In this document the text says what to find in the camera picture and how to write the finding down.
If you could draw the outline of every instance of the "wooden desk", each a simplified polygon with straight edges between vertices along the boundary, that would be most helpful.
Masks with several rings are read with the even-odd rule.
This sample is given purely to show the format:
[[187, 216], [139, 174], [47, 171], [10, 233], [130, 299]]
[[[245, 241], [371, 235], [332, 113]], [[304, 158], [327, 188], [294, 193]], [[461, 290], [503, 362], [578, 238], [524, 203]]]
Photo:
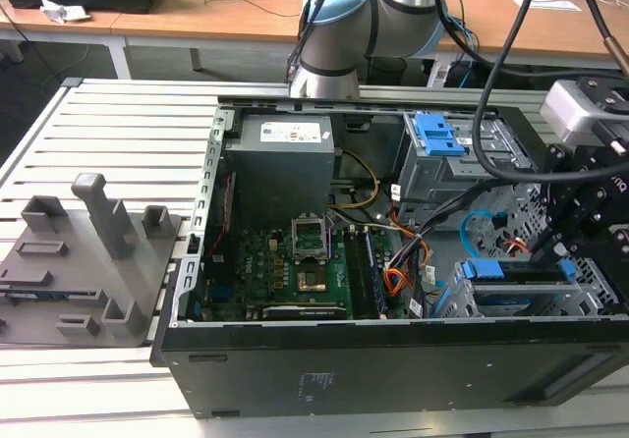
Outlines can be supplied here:
[[[569, 0], [581, 12], [530, 9], [507, 62], [578, 68], [617, 68], [607, 53], [585, 0]], [[447, 0], [452, 15], [461, 17], [457, 0]], [[513, 0], [463, 0], [465, 20], [481, 42], [481, 52], [493, 58], [504, 45], [519, 6]], [[607, 25], [625, 50], [629, 50], [629, 8], [599, 2]], [[458, 46], [444, 37], [437, 46], [436, 76], [443, 77], [460, 54]]]
[[112, 32], [249, 41], [297, 40], [302, 0], [247, 1], [275, 14], [242, 0], [157, 0], [148, 15], [121, 14]]
[[[199, 49], [241, 49], [290, 52], [297, 40], [303, 0], [249, 0], [275, 14], [241, 0], [157, 0], [150, 14], [92, 13], [93, 20], [57, 25], [36, 10], [5, 9], [31, 40], [100, 43], [109, 47], [118, 78], [129, 79], [129, 46], [191, 49], [194, 69], [200, 68]], [[518, 6], [512, 0], [463, 0], [466, 21], [481, 40], [489, 59], [501, 49]], [[581, 12], [531, 10], [513, 50], [510, 63], [582, 68], [615, 68], [584, 0], [570, 0]], [[448, 0], [452, 14], [458, 2]], [[629, 49], [629, 11], [600, 3], [600, 9], [620, 43]], [[6, 18], [0, 18], [0, 38], [20, 39]], [[459, 50], [444, 37], [434, 57], [439, 71], [447, 71]]]

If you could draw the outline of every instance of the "gray plastic bracket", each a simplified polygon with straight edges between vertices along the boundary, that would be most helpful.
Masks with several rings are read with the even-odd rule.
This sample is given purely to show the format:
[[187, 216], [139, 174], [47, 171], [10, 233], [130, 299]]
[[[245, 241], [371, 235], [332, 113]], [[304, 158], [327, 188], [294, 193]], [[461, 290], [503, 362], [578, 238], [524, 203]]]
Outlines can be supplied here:
[[168, 207], [163, 205], [147, 206], [144, 210], [142, 225], [148, 239], [172, 237], [175, 231], [168, 215]]
[[90, 335], [95, 337], [100, 330], [100, 327], [91, 315], [61, 314], [55, 327], [64, 337], [73, 335]]
[[87, 211], [65, 211], [56, 197], [27, 204], [28, 226], [0, 263], [0, 343], [145, 341], [181, 217], [161, 206], [128, 213], [104, 186], [99, 174], [76, 178], [72, 191]]
[[34, 233], [55, 232], [52, 217], [68, 214], [57, 197], [36, 195], [22, 211], [22, 218]]
[[109, 298], [104, 291], [98, 290], [93, 294], [70, 294], [68, 296], [68, 301], [74, 305], [105, 307]]
[[52, 281], [50, 271], [10, 271], [8, 268], [0, 271], [0, 282], [13, 286], [45, 286]]
[[72, 183], [72, 193], [81, 199], [89, 212], [91, 223], [96, 233], [109, 251], [112, 259], [124, 258], [130, 251], [130, 247], [123, 237], [121, 227], [128, 226], [131, 221], [127, 211], [124, 215], [121, 209], [116, 212], [116, 217], [111, 210], [111, 203], [105, 196], [105, 177], [98, 173], [80, 173]]
[[144, 317], [136, 301], [131, 301], [123, 313], [113, 299], [110, 299], [102, 312], [101, 323], [114, 337], [133, 336], [144, 327]]
[[68, 246], [63, 242], [21, 242], [16, 251], [21, 256], [65, 256]]

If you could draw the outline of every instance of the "white paper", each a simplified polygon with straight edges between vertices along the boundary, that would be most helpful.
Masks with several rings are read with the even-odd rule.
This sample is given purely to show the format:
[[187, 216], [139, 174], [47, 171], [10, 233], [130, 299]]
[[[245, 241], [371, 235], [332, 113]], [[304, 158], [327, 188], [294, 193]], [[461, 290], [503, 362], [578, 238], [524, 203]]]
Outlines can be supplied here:
[[434, 269], [434, 266], [428, 265], [426, 267], [426, 282], [430, 283], [430, 284], [433, 284], [433, 285], [436, 285], [436, 280], [434, 279], [434, 271], [436, 271]]
[[265, 122], [259, 129], [260, 141], [321, 143], [318, 122]]
[[419, 302], [415, 301], [414, 299], [411, 299], [411, 302], [409, 303], [409, 310], [411, 310], [414, 314], [416, 314], [418, 317], [422, 318], [422, 306], [420, 305]]
[[48, 0], [41, 0], [39, 10], [50, 21], [59, 24], [64, 24], [66, 21], [82, 21], [90, 18], [83, 6], [63, 6]]
[[[513, 0], [518, 6], [522, 6], [524, 0]], [[531, 9], [554, 9], [559, 11], [581, 11], [576, 4], [568, 0], [533, 0]]]
[[397, 202], [402, 196], [402, 187], [400, 185], [391, 185], [391, 198]]

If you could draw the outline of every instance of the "slotted aluminum surface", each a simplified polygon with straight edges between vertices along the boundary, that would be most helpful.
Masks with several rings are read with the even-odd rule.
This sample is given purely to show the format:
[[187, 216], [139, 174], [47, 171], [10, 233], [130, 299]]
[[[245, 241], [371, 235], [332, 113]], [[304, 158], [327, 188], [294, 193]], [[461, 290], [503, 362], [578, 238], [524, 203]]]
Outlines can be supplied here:
[[[186, 218], [183, 234], [219, 94], [284, 96], [286, 91], [281, 84], [107, 80], [62, 88], [0, 169], [0, 259], [22, 231], [20, 212], [32, 195], [58, 195], [66, 207], [80, 207], [69, 187], [85, 170], [104, 173], [108, 195], [123, 197], [129, 210], [152, 202], [166, 204]], [[363, 97], [473, 104], [479, 93], [366, 87]], [[544, 141], [556, 141], [537, 113], [542, 100], [543, 93], [532, 91], [492, 95], [494, 104], [520, 107]], [[179, 242], [173, 260], [183, 250]], [[156, 313], [162, 302], [160, 298]], [[552, 409], [196, 421], [168, 369], [150, 366], [149, 353], [149, 348], [0, 346], [0, 436], [406, 438], [487, 431], [505, 437], [628, 435], [624, 424], [629, 368]], [[431, 367], [418, 364], [418, 373], [429, 373]]]

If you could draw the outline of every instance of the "blue connector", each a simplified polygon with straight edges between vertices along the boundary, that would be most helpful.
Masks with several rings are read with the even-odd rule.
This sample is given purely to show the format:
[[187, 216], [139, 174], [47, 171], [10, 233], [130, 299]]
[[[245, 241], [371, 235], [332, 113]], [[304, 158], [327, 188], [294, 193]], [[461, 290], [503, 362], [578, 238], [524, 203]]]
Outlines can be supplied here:
[[559, 267], [569, 282], [574, 283], [577, 280], [577, 268], [574, 267], [574, 264], [568, 258], [561, 258]]
[[454, 130], [445, 122], [441, 114], [415, 115], [415, 132], [426, 144], [426, 154], [430, 156], [460, 156], [465, 148], [454, 137]]
[[504, 278], [497, 259], [474, 258], [463, 263], [463, 272], [468, 279]]

